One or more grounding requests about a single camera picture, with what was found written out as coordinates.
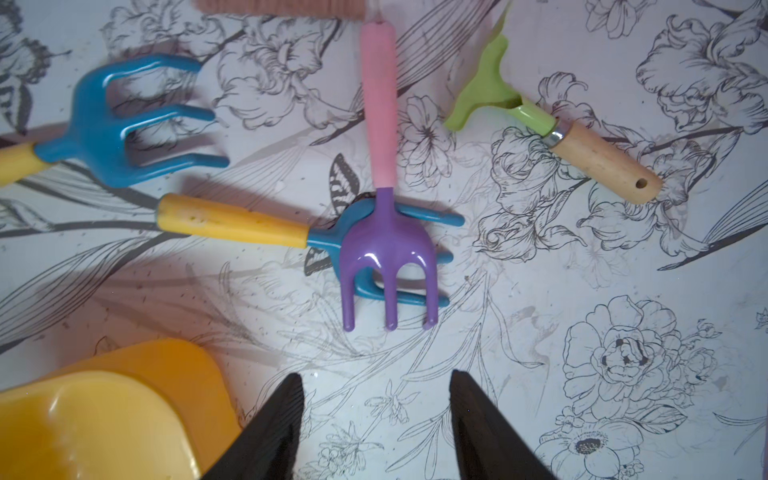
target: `butterfly drawing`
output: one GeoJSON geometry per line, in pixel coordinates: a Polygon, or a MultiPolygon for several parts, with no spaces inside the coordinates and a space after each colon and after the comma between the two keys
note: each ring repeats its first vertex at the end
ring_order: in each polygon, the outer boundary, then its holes
{"type": "Polygon", "coordinates": [[[48,47],[22,34],[22,14],[14,0],[0,0],[0,113],[19,134],[27,134],[32,111],[29,85],[51,66],[48,47]]]}
{"type": "MultiPolygon", "coordinates": [[[[346,163],[344,156],[336,155],[331,164],[331,170],[328,177],[329,190],[331,195],[331,206],[333,207],[334,218],[326,222],[323,227],[330,228],[339,219],[343,211],[352,203],[361,198],[372,197],[373,193],[365,192],[360,194],[360,179],[355,172],[346,163]]],[[[325,250],[312,247],[304,258],[304,275],[310,276],[321,270],[333,267],[330,257],[325,250]]]]}

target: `black pointed object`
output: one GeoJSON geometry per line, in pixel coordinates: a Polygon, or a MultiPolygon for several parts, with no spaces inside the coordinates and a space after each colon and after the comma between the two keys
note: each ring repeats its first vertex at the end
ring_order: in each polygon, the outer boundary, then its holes
{"type": "Polygon", "coordinates": [[[301,376],[291,373],[201,480],[290,480],[303,414],[301,376]]]}
{"type": "Polygon", "coordinates": [[[451,374],[451,414],[462,480],[557,480],[467,372],[451,374]]]}

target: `green trowel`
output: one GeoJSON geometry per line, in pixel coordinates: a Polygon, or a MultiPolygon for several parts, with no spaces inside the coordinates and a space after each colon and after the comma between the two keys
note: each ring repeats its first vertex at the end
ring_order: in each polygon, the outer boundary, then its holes
{"type": "Polygon", "coordinates": [[[496,107],[542,136],[555,154],[633,204],[653,200],[662,181],[654,172],[581,124],[551,116],[520,95],[499,71],[509,40],[502,35],[509,6],[502,13],[480,57],[475,76],[459,93],[445,127],[461,130],[473,111],[496,107]]]}

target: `metal ferrule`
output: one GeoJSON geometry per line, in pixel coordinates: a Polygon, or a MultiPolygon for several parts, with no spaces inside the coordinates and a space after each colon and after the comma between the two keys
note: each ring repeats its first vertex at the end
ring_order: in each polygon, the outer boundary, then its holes
{"type": "Polygon", "coordinates": [[[563,141],[565,135],[567,135],[570,131],[571,125],[572,123],[570,121],[558,118],[558,122],[554,124],[554,129],[549,133],[549,135],[542,138],[544,145],[550,149],[554,148],[557,144],[563,141]]]}

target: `toy garden tool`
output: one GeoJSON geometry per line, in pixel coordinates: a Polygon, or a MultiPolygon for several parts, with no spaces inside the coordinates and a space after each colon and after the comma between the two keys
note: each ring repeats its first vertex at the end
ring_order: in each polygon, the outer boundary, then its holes
{"type": "Polygon", "coordinates": [[[344,330],[355,328],[354,279],[361,269],[375,268],[384,280],[386,327],[397,328],[397,273],[406,263],[425,272],[427,320],[437,323],[438,287],[435,244],[415,219],[395,207],[397,183],[397,65],[395,29],[370,22],[360,32],[362,94],[365,101],[376,208],[344,237],[339,256],[344,330]]]}
{"type": "Polygon", "coordinates": [[[119,118],[107,104],[106,89],[115,78],[170,67],[199,72],[202,65],[175,55],[149,55],[105,65],[85,75],[74,88],[72,117],[64,136],[39,144],[20,144],[0,151],[0,187],[36,174],[58,161],[77,158],[93,175],[113,188],[128,187],[188,167],[226,167],[226,157],[184,154],[137,167],[125,154],[125,138],[134,130],[170,118],[189,117],[213,121],[215,114],[203,108],[168,105],[129,118],[119,118]]]}
{"type": "MultiPolygon", "coordinates": [[[[336,276],[339,277],[339,252],[344,237],[353,226],[373,212],[374,200],[358,200],[342,213],[336,224],[328,229],[309,228],[307,225],[282,220],[269,215],[250,212],[244,208],[219,204],[199,198],[183,195],[165,195],[157,207],[157,225],[167,232],[185,233],[200,237],[220,238],[237,242],[284,245],[286,247],[322,248],[333,263],[336,276]]],[[[434,210],[396,204],[404,215],[420,220],[443,223],[460,227],[464,217],[457,214],[442,214],[434,210]]],[[[440,253],[438,263],[453,260],[450,253],[440,253]]],[[[363,269],[354,279],[357,295],[374,300],[384,300],[384,291],[376,285],[373,270],[363,269]]],[[[410,292],[398,292],[397,301],[410,305],[424,305],[423,295],[410,292]]],[[[449,304],[448,297],[439,299],[440,306],[449,304]]]]}
{"type": "Polygon", "coordinates": [[[656,174],[583,125],[552,117],[504,82],[499,68],[509,45],[502,35],[505,16],[506,11],[482,52],[477,73],[458,95],[445,126],[458,131],[475,109],[502,108],[540,134],[558,156],[625,200],[644,204],[654,199],[662,186],[656,174]]]}

